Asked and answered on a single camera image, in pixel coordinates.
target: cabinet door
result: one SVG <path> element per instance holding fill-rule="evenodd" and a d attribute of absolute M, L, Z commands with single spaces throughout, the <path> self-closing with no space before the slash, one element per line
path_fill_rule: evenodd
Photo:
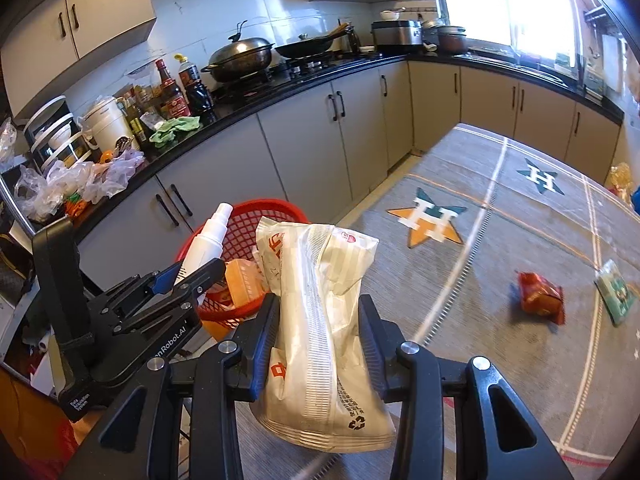
<path fill-rule="evenodd" d="M 153 177 L 80 242 L 80 267 L 106 290 L 129 276 L 165 269 L 190 235 L 191 230 Z"/>
<path fill-rule="evenodd" d="M 255 115 L 181 156 L 160 171 L 158 178 L 193 229 L 207 221 L 220 202 L 285 200 Z"/>
<path fill-rule="evenodd" d="M 385 111 L 388 169 L 409 153 L 414 145 L 409 65 L 403 61 L 381 66 L 378 73 Z"/>
<path fill-rule="evenodd" d="M 78 56 L 152 20 L 151 0 L 66 0 Z"/>
<path fill-rule="evenodd" d="M 353 200 L 359 202 L 386 178 L 385 115 L 377 70 L 332 83 L 347 156 Z"/>
<path fill-rule="evenodd" d="M 575 107 L 574 126 L 565 162 L 599 184 L 609 173 L 620 126 L 584 105 Z"/>
<path fill-rule="evenodd" d="M 460 74 L 462 122 L 513 139 L 518 81 L 466 66 Z"/>
<path fill-rule="evenodd" d="M 460 122 L 460 67 L 409 63 L 415 147 L 429 151 Z"/>
<path fill-rule="evenodd" d="M 563 160 L 574 120 L 575 101 L 546 88 L 520 81 L 514 138 L 557 160 Z"/>
<path fill-rule="evenodd" d="M 327 83 L 258 113 L 287 199 L 311 222 L 336 221 L 351 204 L 339 113 L 330 98 Z"/>
<path fill-rule="evenodd" d="M 50 81 L 78 61 L 65 0 L 45 0 L 2 46 L 2 73 L 16 116 Z"/>

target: red snack package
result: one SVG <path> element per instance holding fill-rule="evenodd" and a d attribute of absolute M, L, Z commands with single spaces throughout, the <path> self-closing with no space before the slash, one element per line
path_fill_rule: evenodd
<path fill-rule="evenodd" d="M 519 272 L 520 305 L 528 314 L 549 316 L 556 325 L 564 325 L 564 295 L 562 287 L 555 286 L 535 272 Z"/>

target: black countertop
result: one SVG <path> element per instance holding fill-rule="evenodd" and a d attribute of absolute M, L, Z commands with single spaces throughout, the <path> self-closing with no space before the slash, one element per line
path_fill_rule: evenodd
<path fill-rule="evenodd" d="M 507 75 L 516 79 L 528 81 L 530 83 L 542 86 L 564 96 L 567 96 L 576 102 L 579 102 L 597 113 L 605 116 L 607 119 L 622 125 L 624 118 L 623 111 L 617 107 L 612 101 L 604 98 L 601 103 L 588 98 L 585 94 L 577 92 L 571 88 L 563 87 L 548 80 L 539 78 L 533 74 L 521 72 L 516 68 L 509 66 L 500 66 L 497 64 L 489 64 L 480 62 L 471 56 L 439 56 L 437 54 L 409 54 L 404 56 L 385 56 L 385 57 L 363 57 L 361 59 L 336 59 L 329 62 L 329 67 L 304 75 L 298 78 L 291 78 L 288 73 L 276 73 L 268 86 L 261 89 L 255 95 L 242 100 L 241 102 L 232 102 L 231 104 L 216 105 L 216 120 L 202 120 L 202 126 L 195 132 L 179 136 L 173 142 L 164 146 L 155 153 L 146 154 L 148 163 L 143 164 L 136 174 L 129 181 L 127 189 L 114 195 L 110 199 L 103 199 L 97 205 L 90 205 L 75 221 L 76 243 L 80 241 L 94 229 L 105 216 L 120 204 L 127 196 L 133 193 L 137 188 L 142 186 L 147 180 L 152 178 L 162 168 L 171 164 L 174 160 L 184 155 L 188 151 L 198 146 L 201 142 L 215 134 L 225 130 L 232 124 L 263 110 L 279 101 L 283 101 L 300 92 L 309 90 L 316 86 L 320 86 L 329 81 L 343 77 L 352 73 L 367 70 L 369 68 L 383 66 L 389 63 L 395 63 L 402 60 L 410 61 L 426 61 L 446 63 L 459 66 L 468 66 L 470 68 L 478 68 Z"/>

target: green cloth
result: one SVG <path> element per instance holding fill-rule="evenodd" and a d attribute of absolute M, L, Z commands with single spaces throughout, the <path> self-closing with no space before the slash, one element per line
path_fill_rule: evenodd
<path fill-rule="evenodd" d="M 149 140 L 156 145 L 157 148 L 164 146 L 166 143 L 175 139 L 175 132 L 190 132 L 200 127 L 199 117 L 177 117 L 169 119 L 161 124 L 156 132 L 149 137 Z"/>

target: window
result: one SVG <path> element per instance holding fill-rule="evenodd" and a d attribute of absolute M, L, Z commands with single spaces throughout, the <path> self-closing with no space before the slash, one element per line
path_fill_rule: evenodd
<path fill-rule="evenodd" d="M 575 65 L 574 17 L 570 0 L 446 0 L 452 25 L 466 27 L 475 40 L 508 44 L 516 50 Z"/>

